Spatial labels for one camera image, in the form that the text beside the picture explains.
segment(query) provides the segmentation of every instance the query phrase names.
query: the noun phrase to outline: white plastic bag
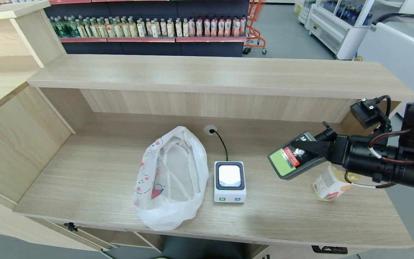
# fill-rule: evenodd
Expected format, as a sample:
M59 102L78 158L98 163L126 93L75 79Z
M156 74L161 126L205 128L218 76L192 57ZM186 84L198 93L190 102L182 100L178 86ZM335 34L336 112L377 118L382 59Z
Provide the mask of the white plastic bag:
M174 128L143 154L133 195L138 217L155 231L177 228L196 215L207 179L204 146L187 128Z

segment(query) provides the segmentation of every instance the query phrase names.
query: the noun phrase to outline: counter top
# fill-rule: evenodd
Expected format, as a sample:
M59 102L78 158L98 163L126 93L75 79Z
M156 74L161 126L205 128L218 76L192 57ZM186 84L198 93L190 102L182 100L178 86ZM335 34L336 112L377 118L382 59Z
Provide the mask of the counter top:
M244 204L213 202L213 164L224 159L215 124L230 160L243 161ZM132 205L143 153L156 138L178 125L193 132L207 151L210 177L204 201L192 220L159 234L248 243L320 244L401 249L413 246L384 190L352 187L332 202L317 200L311 184L327 164L293 180L279 179L267 155L297 134L324 130L321 123L93 113L72 135L21 198L15 212L77 225L155 233ZM341 133L340 125L332 127Z
M396 101L414 97L379 63L340 60L69 54L48 64L28 83L34 87L343 99L391 95Z
M48 0L0 5L0 20L17 18L49 6Z

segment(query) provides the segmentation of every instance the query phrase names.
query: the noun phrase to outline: floor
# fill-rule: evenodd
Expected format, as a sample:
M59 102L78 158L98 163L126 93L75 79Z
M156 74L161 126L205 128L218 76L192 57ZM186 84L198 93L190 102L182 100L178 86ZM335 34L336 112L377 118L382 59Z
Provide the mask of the floor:
M334 59L334 54L316 38L308 35L303 25L299 23L293 13L292 5L266 5L256 28L259 29L267 41L267 54L262 49L253 48L244 57L253 58L291 58L291 59ZM400 128L401 121L394 118L393 128ZM405 226L414 240L414 189L404 186L395 186L386 190L392 203L396 207ZM74 249L63 249L53 246L36 245L16 238L0 235L0 258L5 259L104 259L102 254ZM150 259L156 256L167 256L173 259L201 258L205 251L222 251L224 256L232 259L241 258L239 244L168 237L162 254L151 249L121 246L112 249L110 254L116 259ZM414 259L414 247L406 250L374 249L350 256L348 259Z

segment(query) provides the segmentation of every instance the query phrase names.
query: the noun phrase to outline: orange shopping cart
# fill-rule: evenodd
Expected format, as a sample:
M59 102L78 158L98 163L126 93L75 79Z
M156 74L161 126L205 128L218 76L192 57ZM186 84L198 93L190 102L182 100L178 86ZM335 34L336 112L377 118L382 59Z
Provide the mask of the orange shopping cart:
M266 54L266 40L261 37L261 32L253 27L253 23L257 22L260 18L263 7L265 6L266 0L250 0L248 7L248 20L247 20L247 42L244 44L245 47L261 47L263 48L262 53Z

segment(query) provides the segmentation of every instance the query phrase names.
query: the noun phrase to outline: cabinet handle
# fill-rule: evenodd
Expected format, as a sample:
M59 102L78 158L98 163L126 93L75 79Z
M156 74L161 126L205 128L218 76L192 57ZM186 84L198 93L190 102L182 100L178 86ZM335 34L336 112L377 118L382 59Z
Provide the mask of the cabinet handle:
M66 226L69 231L78 231L78 228L74 225L73 222L64 223L64 226Z
M312 246L312 251L316 254L348 254L347 247L341 246L323 246L322 248L319 246Z

